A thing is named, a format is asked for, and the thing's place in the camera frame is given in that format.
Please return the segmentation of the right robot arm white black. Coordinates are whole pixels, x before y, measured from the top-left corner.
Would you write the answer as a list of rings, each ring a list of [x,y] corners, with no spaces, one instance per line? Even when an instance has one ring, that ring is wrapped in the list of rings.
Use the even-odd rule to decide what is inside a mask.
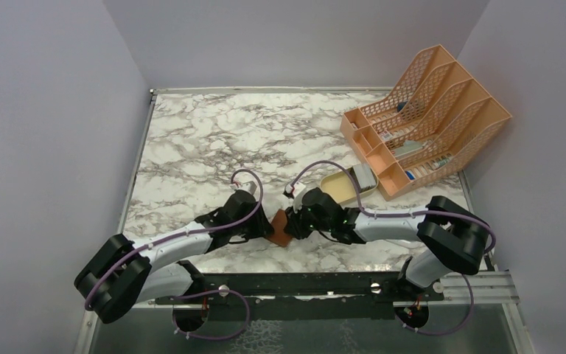
[[[386,212],[342,207],[314,188],[286,208],[285,218],[282,231],[298,240],[321,232],[346,245],[378,240],[425,244],[425,251],[407,260],[396,279],[396,292],[406,300],[417,298],[451,272],[476,275],[491,237],[486,222],[440,195],[424,207]]]

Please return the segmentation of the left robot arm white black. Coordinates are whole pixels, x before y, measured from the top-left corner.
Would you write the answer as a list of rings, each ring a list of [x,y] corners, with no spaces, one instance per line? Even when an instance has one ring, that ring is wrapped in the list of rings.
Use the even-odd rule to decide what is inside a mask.
[[[135,304],[163,296],[194,302],[201,296],[198,271],[183,261],[244,240],[269,237],[274,228],[258,200],[237,190],[225,204],[184,227],[156,237],[108,238],[74,279],[85,309],[104,324],[123,317]]]

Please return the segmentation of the brown leather card holder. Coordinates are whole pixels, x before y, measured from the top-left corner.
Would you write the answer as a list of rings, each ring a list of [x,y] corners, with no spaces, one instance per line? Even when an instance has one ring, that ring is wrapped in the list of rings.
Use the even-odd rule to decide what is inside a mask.
[[[287,247],[293,239],[293,236],[289,235],[284,230],[287,225],[287,216],[285,211],[283,209],[279,209],[273,216],[270,224],[273,227],[273,232],[271,235],[267,236],[266,239],[282,248]]]

